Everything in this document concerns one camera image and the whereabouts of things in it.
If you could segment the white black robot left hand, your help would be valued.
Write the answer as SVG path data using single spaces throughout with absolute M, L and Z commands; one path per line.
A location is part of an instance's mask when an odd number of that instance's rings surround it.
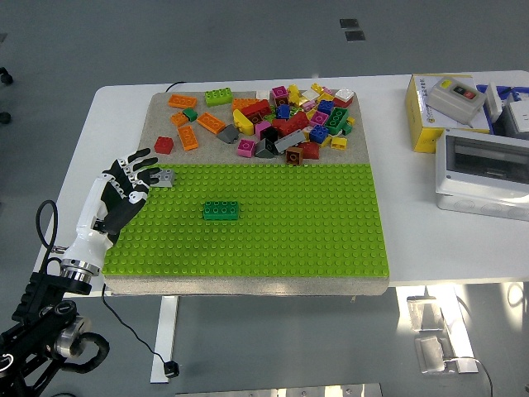
M 63 254 L 60 274 L 76 280 L 98 275 L 120 231 L 146 204 L 159 180 L 158 159 L 145 148 L 114 160 L 94 181 L 76 226 L 77 236 Z

